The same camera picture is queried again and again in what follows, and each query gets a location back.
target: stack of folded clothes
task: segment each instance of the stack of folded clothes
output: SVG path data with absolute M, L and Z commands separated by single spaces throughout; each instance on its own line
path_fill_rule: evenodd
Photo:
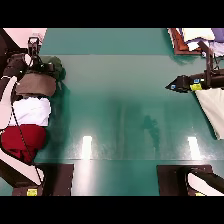
M 10 155 L 30 164 L 38 150 L 45 144 L 46 130 L 51 106 L 48 97 L 56 91 L 56 81 L 60 80 L 62 64 L 57 57 L 41 57 L 43 63 L 53 63 L 53 74 L 42 74 L 28 70 L 16 86 L 18 100 L 13 103 L 16 116 L 11 116 L 9 126 L 1 135 L 3 150 Z M 26 146 L 21 138 L 17 122 L 22 131 Z
M 224 55 L 224 28 L 168 28 L 175 54 L 201 54 L 203 41 L 215 53 Z

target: yellow sticker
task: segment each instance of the yellow sticker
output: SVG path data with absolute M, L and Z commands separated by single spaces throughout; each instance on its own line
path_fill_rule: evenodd
M 195 90 L 202 90 L 202 88 L 201 88 L 201 84 L 200 84 L 200 83 L 190 85 L 190 87 L 191 87 L 191 90 L 192 90 L 192 91 L 195 91 Z
M 27 196 L 37 196 L 37 189 L 28 189 Z
M 196 196 L 205 196 L 204 194 L 199 193 L 199 192 L 195 193 L 195 195 L 196 195 Z

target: red cloth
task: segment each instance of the red cloth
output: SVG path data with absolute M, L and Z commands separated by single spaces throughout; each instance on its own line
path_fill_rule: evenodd
M 31 158 L 22 141 L 19 128 L 9 126 L 2 134 L 2 146 L 5 150 L 21 159 L 25 163 L 30 163 L 35 158 L 37 150 L 41 149 L 45 143 L 46 130 L 35 124 L 22 124 L 20 129 L 29 149 Z

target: green table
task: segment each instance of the green table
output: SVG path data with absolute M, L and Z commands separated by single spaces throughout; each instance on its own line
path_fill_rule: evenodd
M 224 177 L 224 142 L 195 95 L 164 88 L 203 71 L 205 59 L 174 56 L 165 28 L 49 28 L 41 55 L 58 56 L 66 78 L 36 162 L 74 163 L 72 195 L 158 195 L 158 164 L 209 163 Z M 91 160 L 83 160 L 84 136 Z

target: white floor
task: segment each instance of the white floor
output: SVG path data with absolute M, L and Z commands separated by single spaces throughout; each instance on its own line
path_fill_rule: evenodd
M 13 41 L 21 48 L 27 48 L 29 37 L 38 33 L 40 39 L 44 39 L 47 28 L 3 28 Z

